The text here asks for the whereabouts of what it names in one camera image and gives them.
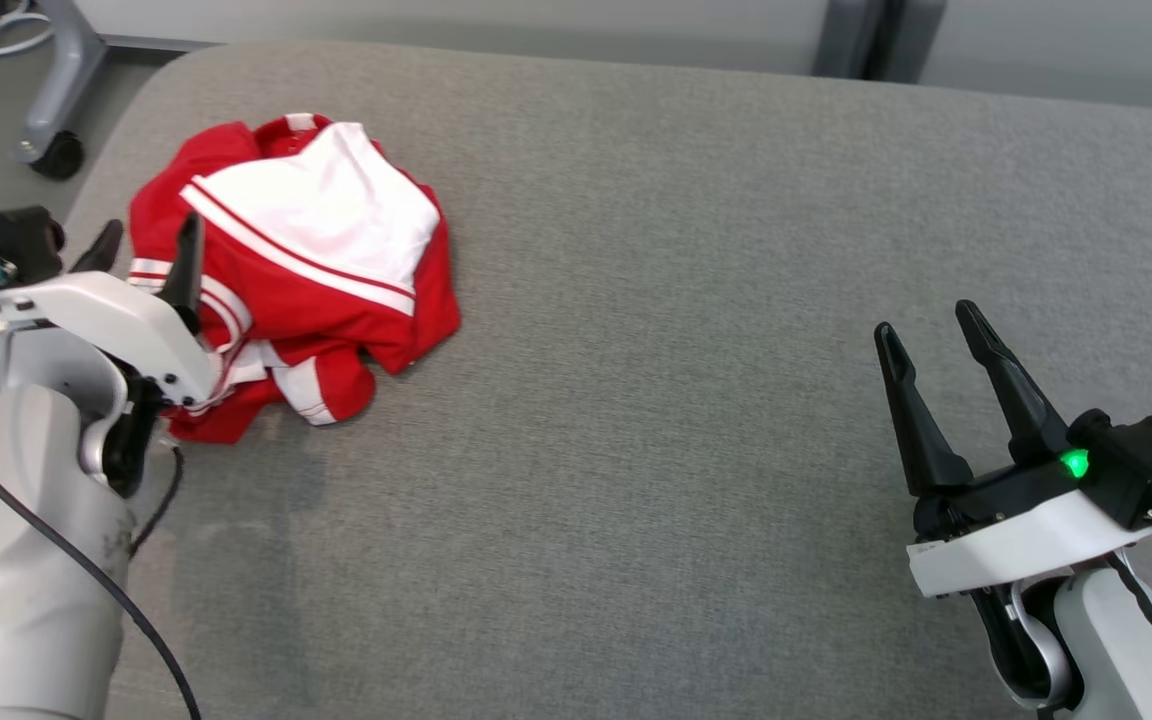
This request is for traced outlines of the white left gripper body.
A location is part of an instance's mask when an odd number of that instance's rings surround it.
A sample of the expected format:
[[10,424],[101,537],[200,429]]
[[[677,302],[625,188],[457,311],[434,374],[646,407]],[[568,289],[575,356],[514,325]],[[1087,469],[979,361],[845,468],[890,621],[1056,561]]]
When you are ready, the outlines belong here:
[[79,409],[198,406],[219,364],[189,310],[105,272],[0,288],[0,393],[44,387]]

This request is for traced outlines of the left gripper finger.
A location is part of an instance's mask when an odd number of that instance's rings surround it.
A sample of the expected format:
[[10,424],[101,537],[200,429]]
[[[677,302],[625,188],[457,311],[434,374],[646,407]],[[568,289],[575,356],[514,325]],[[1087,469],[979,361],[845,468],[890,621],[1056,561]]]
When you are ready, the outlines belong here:
[[204,278],[205,227],[196,211],[185,214],[175,237],[172,270],[165,274],[161,300],[170,305],[185,329],[200,334],[200,291]]
[[120,247],[122,247],[123,234],[124,223],[122,220],[111,219],[108,223],[104,225],[101,232],[97,233],[91,245],[71,264],[70,272],[109,273],[109,270],[114,268]]

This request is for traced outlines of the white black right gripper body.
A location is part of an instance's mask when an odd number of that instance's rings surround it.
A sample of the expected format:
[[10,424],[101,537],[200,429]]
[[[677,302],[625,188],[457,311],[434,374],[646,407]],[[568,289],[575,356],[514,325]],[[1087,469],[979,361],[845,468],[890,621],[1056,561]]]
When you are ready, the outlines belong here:
[[905,547],[925,597],[1038,577],[1128,547],[1152,526],[1126,529],[1082,488],[1087,450],[1064,450],[1032,467],[973,478],[952,450],[905,450],[916,498],[916,541]]

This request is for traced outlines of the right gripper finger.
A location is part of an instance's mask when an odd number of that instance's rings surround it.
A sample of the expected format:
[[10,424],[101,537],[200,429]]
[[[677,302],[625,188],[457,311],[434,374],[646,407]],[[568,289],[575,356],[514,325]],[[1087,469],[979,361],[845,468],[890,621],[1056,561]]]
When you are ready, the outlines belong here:
[[877,325],[874,342],[908,491],[938,493],[967,486],[972,469],[952,450],[925,406],[916,388],[914,361],[890,323]]
[[1005,414],[1011,461],[1033,467],[1060,458],[1069,450],[1068,424],[1055,407],[972,300],[956,302],[956,319],[973,361],[986,369]]

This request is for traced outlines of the red white number 23 jersey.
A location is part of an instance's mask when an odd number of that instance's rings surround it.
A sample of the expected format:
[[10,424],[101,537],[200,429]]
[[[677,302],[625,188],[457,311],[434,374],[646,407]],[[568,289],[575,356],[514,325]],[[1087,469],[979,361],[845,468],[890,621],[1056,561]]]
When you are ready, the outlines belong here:
[[204,232],[200,332],[219,379],[169,411],[185,441],[233,445],[266,406],[314,427],[361,415],[460,328],[450,237],[433,188],[356,122],[291,113],[215,126],[132,197],[128,282],[159,290],[179,232]]

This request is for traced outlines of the grey wheeled metal stand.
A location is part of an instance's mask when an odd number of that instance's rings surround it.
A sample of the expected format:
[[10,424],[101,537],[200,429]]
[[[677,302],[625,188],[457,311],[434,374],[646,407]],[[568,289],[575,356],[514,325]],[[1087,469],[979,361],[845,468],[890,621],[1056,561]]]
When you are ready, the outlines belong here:
[[168,0],[31,1],[50,20],[52,60],[26,111],[13,156],[18,164],[47,181],[68,181],[83,167],[83,143],[70,131],[69,124],[79,114],[81,100],[90,91],[111,50],[179,56],[217,46],[215,41],[189,40],[174,35],[103,32],[97,26],[108,26],[109,20],[92,22],[83,9],[84,3],[122,3],[147,5],[161,10]]

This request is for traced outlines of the grey upright post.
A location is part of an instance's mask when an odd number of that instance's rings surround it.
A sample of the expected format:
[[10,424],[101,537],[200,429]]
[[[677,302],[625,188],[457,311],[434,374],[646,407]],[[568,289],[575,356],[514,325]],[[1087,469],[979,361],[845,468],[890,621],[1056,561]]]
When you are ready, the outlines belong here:
[[948,0],[828,0],[814,77],[916,85]]

